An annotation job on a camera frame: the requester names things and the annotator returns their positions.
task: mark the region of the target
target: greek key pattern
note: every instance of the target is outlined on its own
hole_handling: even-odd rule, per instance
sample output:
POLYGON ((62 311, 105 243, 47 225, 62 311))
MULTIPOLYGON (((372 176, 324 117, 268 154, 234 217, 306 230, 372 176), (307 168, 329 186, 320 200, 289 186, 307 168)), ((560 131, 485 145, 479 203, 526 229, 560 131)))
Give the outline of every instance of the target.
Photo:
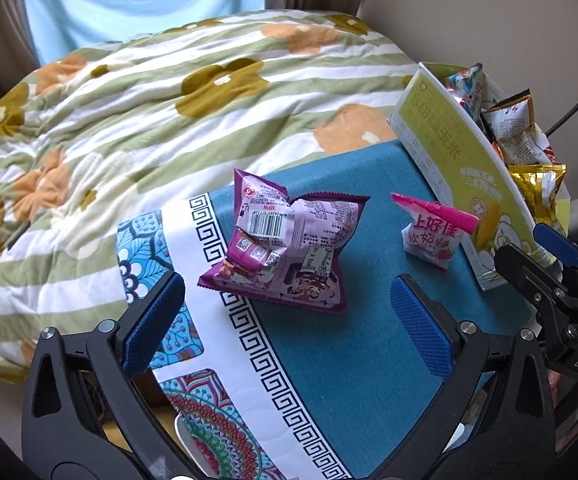
MULTIPOLYGON (((190 199, 189 206, 207 263, 216 264, 224 258, 227 251, 209 195, 204 194, 190 199)), ((260 377, 264 389, 271 395, 275 407, 282 414, 296 441, 326 480, 351 478, 351 474, 320 433, 293 389, 291 381, 269 344, 251 302, 230 292, 221 292, 220 297, 229 311, 233 328, 238 331, 240 343, 249 355, 253 369, 260 377)))

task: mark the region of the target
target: striped comforter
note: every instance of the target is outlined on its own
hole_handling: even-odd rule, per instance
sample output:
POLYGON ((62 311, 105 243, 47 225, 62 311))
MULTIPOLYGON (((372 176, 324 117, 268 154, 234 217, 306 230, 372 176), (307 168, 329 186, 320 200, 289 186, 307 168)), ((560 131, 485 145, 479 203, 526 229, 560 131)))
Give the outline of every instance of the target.
POLYGON ((0 100, 0 378, 38 334, 126 307, 116 227, 232 182, 394 138, 415 64, 357 18, 237 14, 79 49, 0 100))

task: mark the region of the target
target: snack box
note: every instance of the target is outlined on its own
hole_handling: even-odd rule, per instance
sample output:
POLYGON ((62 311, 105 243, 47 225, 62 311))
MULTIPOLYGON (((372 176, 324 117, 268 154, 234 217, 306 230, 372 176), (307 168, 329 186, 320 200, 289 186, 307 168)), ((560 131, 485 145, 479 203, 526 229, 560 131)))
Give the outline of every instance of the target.
MULTIPOLYGON (((480 219, 462 239, 482 290, 504 285, 495 271, 496 250, 507 243, 548 267, 555 258, 533 240, 535 222, 504 162, 441 81, 463 67, 420 63, 406 85, 389 123, 441 204, 480 219)), ((506 98, 485 75, 483 108, 506 98)), ((568 231, 570 197, 562 185, 556 214, 568 231)))

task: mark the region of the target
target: metal bolt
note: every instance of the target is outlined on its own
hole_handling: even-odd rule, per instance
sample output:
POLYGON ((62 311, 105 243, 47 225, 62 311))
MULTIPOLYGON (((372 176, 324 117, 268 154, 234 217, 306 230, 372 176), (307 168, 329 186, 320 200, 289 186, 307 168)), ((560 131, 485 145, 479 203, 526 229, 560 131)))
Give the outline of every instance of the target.
POLYGON ((105 319, 100 322, 98 325, 98 330, 100 332, 111 332, 115 328, 115 321, 113 319, 105 319))
POLYGON ((462 330, 465 334, 475 334, 478 327, 475 323, 470 321, 463 321, 460 323, 460 330, 462 330))
POLYGON ((53 326, 48 326, 42 332, 40 332, 40 337, 42 339, 51 339, 55 335, 55 329, 53 326))
POLYGON ((531 341, 533 338, 535 338, 535 334, 529 328, 523 328, 520 330, 520 337, 525 341, 531 341))

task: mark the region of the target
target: pink and white candy bag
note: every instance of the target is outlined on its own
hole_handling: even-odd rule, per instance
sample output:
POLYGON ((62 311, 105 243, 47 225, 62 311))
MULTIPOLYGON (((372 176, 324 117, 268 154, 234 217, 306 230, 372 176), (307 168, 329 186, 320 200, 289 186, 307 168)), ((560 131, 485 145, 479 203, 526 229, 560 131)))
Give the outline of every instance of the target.
POLYGON ((464 233, 473 234, 478 217, 437 202, 391 193, 391 199, 409 212, 413 222, 402 229, 407 253, 447 269, 464 233))
POLYGON ((338 254, 367 196, 316 192, 289 199, 285 187, 235 170, 236 231, 227 255, 198 285, 250 298, 341 312, 338 254))

